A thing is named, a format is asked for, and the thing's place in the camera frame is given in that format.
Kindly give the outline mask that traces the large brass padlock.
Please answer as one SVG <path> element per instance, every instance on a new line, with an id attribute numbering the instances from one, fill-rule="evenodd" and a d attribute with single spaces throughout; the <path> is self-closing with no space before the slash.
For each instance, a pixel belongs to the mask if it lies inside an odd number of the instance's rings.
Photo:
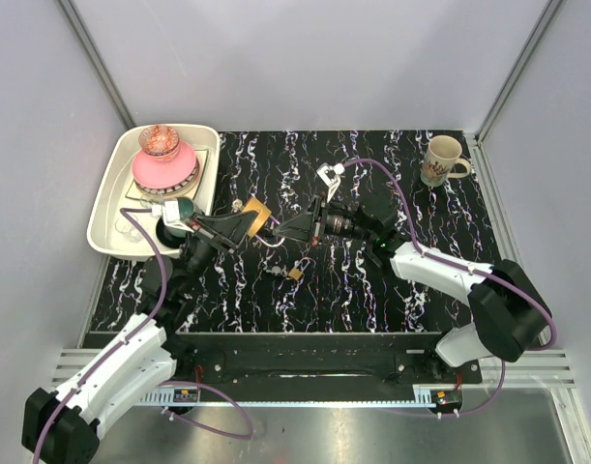
<path id="1" fill-rule="evenodd" d="M 231 204 L 233 213 L 252 213 L 253 221 L 247 234 L 258 243 L 269 248 L 283 245 L 285 238 L 276 238 L 274 229 L 281 223 L 273 216 L 271 210 L 255 197 L 251 197 L 246 203 L 241 199 L 235 199 Z"/>

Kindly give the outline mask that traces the small brass padlock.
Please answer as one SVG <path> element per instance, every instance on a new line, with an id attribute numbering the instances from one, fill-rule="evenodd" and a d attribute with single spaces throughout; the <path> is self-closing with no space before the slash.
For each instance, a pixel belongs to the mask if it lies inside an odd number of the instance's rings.
<path id="1" fill-rule="evenodd" d="M 297 260 L 286 276 L 293 280 L 300 280 L 311 262 L 312 260 L 308 257 L 303 257 L 300 260 Z"/>

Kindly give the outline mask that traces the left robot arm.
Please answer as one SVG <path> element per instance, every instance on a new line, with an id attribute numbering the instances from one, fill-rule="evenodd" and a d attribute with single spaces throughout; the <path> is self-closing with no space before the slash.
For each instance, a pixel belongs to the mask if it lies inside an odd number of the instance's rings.
<path id="1" fill-rule="evenodd" d="M 106 432 L 143 396 L 198 374 L 194 345 L 177 334 L 184 317 L 177 298 L 192 284 L 193 272 L 244 242 L 258 214 L 175 216 L 195 242 L 188 269 L 178 270 L 156 252 L 145 263 L 148 304 L 69 380 L 27 398 L 21 444 L 32 451 L 33 462 L 90 462 Z"/>

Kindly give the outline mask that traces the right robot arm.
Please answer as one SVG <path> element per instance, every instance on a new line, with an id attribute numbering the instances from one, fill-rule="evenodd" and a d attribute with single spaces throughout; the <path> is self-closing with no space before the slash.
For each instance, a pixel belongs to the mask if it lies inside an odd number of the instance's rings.
<path id="1" fill-rule="evenodd" d="M 450 381 L 461 365 L 481 358 L 516 362 L 552 320 L 518 263 L 474 263 L 422 246 L 362 207 L 352 209 L 316 196 L 274 234 L 313 246 L 326 237 L 359 240 L 369 262 L 383 273 L 420 283 L 468 306 L 471 322 L 444 333 L 435 353 L 425 358 L 425 372 L 436 383 Z"/>

